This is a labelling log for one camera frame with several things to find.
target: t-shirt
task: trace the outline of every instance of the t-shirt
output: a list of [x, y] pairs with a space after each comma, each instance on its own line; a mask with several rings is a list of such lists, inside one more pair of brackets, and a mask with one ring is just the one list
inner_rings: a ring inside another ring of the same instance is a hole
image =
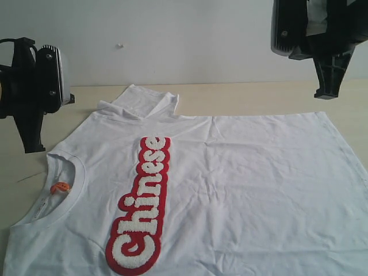
[[368, 174], [325, 113], [178, 100], [130, 86], [48, 153], [5, 276], [368, 275]]

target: metal screw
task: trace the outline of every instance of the metal screw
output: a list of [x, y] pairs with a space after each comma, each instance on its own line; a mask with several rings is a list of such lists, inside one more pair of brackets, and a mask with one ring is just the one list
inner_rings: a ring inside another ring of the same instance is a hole
[[281, 37], [287, 37], [288, 36], [288, 34], [289, 34], [289, 32], [288, 31], [283, 31], [282, 33], [281, 33]]

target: white background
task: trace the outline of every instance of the white background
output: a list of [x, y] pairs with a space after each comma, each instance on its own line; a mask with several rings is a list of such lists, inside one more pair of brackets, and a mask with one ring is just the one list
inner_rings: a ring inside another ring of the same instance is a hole
[[[271, 52], [272, 6], [272, 0], [1, 0], [0, 38], [60, 47], [78, 86], [317, 82], [311, 60]], [[10, 58], [0, 46], [0, 63]], [[368, 44], [358, 47], [346, 79], [368, 78], [367, 68]]]

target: orange tag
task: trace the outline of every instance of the orange tag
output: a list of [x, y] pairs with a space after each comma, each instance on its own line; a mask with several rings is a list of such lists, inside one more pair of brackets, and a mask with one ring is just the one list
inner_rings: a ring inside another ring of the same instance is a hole
[[51, 194], [55, 194], [57, 190], [66, 191], [66, 192], [69, 193], [70, 192], [70, 186], [66, 182], [58, 182], [58, 183], [51, 186], [50, 192], [51, 192]]

